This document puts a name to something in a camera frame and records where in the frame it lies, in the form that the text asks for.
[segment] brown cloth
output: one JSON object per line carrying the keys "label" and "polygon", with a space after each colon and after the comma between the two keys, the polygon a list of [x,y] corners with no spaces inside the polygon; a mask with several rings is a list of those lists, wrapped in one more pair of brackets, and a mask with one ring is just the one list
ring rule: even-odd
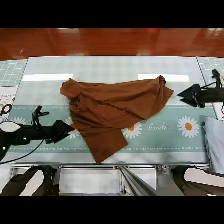
{"label": "brown cloth", "polygon": [[89,146],[97,163],[128,145],[121,129],[161,111],[173,90],[162,76],[115,84],[64,82],[60,93],[70,101],[72,127]]}

